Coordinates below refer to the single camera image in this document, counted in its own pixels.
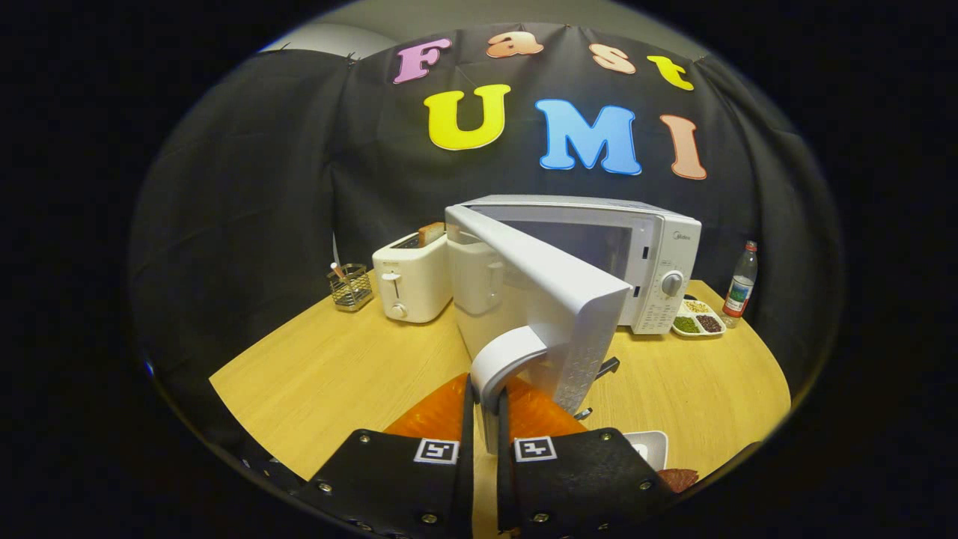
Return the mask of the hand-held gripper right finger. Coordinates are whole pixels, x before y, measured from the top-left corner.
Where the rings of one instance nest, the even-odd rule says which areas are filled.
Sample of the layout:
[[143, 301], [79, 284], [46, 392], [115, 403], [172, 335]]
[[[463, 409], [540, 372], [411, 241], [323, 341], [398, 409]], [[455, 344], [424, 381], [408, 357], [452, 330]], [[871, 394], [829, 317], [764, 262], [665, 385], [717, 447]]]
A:
[[513, 538], [629, 538], [674, 489], [613, 427], [586, 430], [516, 378], [498, 397], [497, 529]]

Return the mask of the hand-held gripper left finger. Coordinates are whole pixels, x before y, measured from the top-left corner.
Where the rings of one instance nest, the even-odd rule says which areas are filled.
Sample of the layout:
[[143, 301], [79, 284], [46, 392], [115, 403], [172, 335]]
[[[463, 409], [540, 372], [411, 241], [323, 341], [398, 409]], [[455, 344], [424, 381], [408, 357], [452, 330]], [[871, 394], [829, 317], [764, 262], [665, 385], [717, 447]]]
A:
[[385, 432], [358, 429], [296, 498], [359, 533], [383, 538], [470, 538], [475, 500], [475, 392], [466, 374], [416, 406], [430, 409], [418, 434], [409, 419]]

